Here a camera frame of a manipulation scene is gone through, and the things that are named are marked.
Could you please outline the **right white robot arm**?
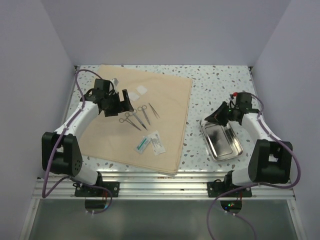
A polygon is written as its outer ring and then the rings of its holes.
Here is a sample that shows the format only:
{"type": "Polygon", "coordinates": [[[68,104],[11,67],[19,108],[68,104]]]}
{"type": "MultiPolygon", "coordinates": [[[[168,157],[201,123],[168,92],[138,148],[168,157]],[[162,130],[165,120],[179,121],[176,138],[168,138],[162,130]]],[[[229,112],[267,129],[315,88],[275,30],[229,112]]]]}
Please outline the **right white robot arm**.
{"type": "Polygon", "coordinates": [[[249,92],[235,92],[229,102],[224,101],[216,111],[204,117],[206,124],[226,127],[229,122],[237,122],[250,135],[255,145],[248,166],[229,171],[223,179],[223,192],[235,196],[242,186],[252,184],[281,187],[290,180],[293,146],[282,141],[265,123],[260,109],[253,108],[252,101],[260,99],[249,92]]]}

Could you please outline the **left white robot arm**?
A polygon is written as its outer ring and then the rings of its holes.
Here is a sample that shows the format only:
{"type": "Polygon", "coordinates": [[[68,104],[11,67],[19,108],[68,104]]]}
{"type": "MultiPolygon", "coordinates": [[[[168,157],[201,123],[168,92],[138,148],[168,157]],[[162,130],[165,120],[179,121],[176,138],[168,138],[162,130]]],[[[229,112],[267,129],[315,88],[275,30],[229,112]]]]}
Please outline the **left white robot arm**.
{"type": "Polygon", "coordinates": [[[70,117],[53,132],[45,132],[41,138],[42,168],[45,171],[44,183],[49,174],[64,175],[86,185],[92,196],[103,193],[104,184],[96,170],[83,165],[79,140],[90,123],[100,114],[114,117],[123,112],[133,111],[128,91],[122,90],[123,99],[117,90],[119,81],[99,79],[93,88],[82,94],[79,104],[70,117]]]}

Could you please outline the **green suture packet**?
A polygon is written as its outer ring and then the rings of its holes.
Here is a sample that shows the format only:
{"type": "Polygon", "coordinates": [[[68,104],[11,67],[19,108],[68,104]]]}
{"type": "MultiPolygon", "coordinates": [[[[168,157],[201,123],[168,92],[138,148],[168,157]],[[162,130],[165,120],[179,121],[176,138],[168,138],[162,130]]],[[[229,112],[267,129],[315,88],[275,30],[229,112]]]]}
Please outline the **green suture packet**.
{"type": "Polygon", "coordinates": [[[140,143],[136,146],[136,152],[142,154],[149,145],[150,141],[151,139],[148,136],[144,136],[140,143]]]}

